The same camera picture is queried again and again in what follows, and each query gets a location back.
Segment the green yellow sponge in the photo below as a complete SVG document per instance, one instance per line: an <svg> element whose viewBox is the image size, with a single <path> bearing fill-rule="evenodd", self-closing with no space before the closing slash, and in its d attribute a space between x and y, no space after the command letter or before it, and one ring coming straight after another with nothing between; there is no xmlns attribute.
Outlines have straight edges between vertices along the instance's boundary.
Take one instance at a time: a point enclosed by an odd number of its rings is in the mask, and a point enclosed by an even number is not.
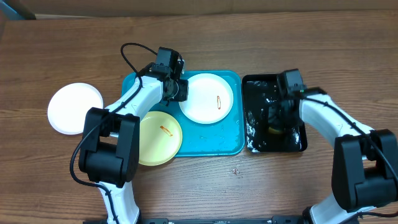
<svg viewBox="0 0 398 224"><path fill-rule="evenodd" d="M284 134L284 128L278 126L269 126L268 132L271 134Z"/></svg>

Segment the white plate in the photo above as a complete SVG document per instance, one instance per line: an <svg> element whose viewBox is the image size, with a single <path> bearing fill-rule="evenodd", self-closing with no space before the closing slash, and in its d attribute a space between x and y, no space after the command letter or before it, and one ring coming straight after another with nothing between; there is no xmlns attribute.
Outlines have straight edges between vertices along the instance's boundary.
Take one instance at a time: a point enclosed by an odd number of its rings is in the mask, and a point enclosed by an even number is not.
<svg viewBox="0 0 398 224"><path fill-rule="evenodd" d="M188 79L187 100L180 102L182 113L200 124L213 124L231 111L234 94L228 82L213 73L200 73Z"/></svg>
<svg viewBox="0 0 398 224"><path fill-rule="evenodd" d="M51 98L47 117L54 130L66 135L83 132L85 116L92 107L103 108L101 93L87 83L71 83Z"/></svg>

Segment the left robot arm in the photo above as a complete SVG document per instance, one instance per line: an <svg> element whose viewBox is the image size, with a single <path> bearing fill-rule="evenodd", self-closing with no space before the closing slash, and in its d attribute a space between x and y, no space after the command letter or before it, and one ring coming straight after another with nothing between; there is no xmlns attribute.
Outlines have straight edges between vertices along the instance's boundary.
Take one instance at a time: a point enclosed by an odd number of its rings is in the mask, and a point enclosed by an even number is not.
<svg viewBox="0 0 398 224"><path fill-rule="evenodd" d="M154 62L136 71L133 86L105 109L91 108L83 136L70 161L70 174L81 185L100 190L108 213L104 223L142 223L132 180L139 164L140 122L161 101L185 101L184 61L161 47Z"/></svg>

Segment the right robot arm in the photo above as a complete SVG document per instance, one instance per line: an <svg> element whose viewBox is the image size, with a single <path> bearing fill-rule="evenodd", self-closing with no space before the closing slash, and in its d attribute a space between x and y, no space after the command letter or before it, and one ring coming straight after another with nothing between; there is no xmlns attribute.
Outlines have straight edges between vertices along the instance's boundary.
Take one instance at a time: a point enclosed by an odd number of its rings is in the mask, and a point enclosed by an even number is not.
<svg viewBox="0 0 398 224"><path fill-rule="evenodd" d="M278 97L269 122L274 129L309 124L334 148L332 193L306 208L300 223L357 223L377 213L375 208L397 201L397 138L388 129L375 130L343 111L319 87L309 88L300 72L286 70L276 76Z"/></svg>

